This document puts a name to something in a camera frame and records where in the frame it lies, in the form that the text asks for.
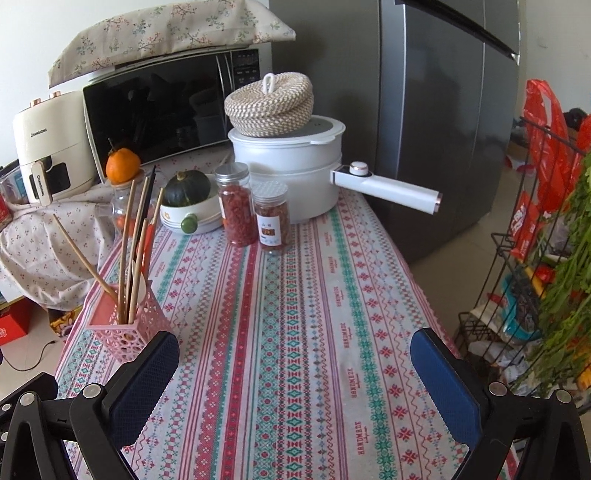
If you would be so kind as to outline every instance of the tiled floor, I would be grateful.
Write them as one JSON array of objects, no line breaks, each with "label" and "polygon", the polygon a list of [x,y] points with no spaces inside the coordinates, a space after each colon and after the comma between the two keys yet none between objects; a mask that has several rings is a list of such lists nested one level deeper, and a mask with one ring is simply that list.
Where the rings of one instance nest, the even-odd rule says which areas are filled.
[{"label": "tiled floor", "polygon": [[[458,326],[458,312],[470,310],[491,266],[495,252],[491,232],[506,230],[519,188],[519,175],[504,169],[495,203],[490,214],[457,238],[411,266],[415,279],[423,288],[441,323],[453,335]],[[4,398],[41,371],[53,374],[63,347],[47,322],[47,314],[35,310],[29,335],[2,348],[17,368],[29,368],[39,359],[43,346],[51,341],[41,364],[29,372],[17,372],[6,362],[0,365],[0,398]],[[582,417],[591,445],[591,413]]]}]

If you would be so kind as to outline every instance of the air fryer handle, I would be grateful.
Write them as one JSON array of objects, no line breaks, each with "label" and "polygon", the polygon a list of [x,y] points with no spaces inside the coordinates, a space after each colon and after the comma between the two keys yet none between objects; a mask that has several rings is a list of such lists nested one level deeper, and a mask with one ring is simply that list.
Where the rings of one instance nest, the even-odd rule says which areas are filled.
[{"label": "air fryer handle", "polygon": [[37,160],[31,165],[31,174],[33,175],[33,182],[37,189],[37,196],[42,207],[50,206],[53,202],[53,196],[49,191],[47,185],[47,177],[45,175],[44,158]]},{"label": "air fryer handle", "polygon": [[[441,193],[418,185],[374,175],[369,172],[365,164],[356,163],[365,166],[363,170],[365,175],[359,175],[359,167],[350,169],[349,166],[342,165],[331,172],[331,183],[421,212],[434,214],[439,210]],[[351,171],[357,171],[358,174],[355,175]]]}]

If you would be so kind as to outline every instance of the utensil holder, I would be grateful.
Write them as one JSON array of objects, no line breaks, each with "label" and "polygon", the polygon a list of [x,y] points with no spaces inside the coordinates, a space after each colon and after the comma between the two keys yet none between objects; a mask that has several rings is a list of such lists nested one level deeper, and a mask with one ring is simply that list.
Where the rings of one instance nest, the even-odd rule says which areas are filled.
[{"label": "utensil holder", "polygon": [[146,295],[138,302],[133,324],[117,323],[117,305],[103,292],[86,327],[95,333],[111,355],[121,363],[135,360],[159,331],[173,333],[170,320],[165,317],[152,292],[151,283],[148,282]]}]

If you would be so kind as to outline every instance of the refrigerator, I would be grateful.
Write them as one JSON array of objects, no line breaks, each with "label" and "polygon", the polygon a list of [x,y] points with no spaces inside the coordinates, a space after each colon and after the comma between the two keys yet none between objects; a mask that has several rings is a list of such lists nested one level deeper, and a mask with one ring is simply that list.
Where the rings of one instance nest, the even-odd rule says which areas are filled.
[{"label": "refrigerator", "polygon": [[341,120],[343,162],[443,194],[434,216],[368,197],[408,262],[487,214],[511,133],[518,0],[269,0],[295,29],[275,72],[314,86],[314,113]]}]

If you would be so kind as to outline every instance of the pot control knob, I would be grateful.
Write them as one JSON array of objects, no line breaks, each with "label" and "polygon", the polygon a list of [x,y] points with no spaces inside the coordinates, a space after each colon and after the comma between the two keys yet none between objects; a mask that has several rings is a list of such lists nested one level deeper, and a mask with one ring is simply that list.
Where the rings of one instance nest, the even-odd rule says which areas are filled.
[{"label": "pot control knob", "polygon": [[349,173],[357,177],[365,177],[369,174],[369,167],[365,162],[354,161],[349,165]]}]

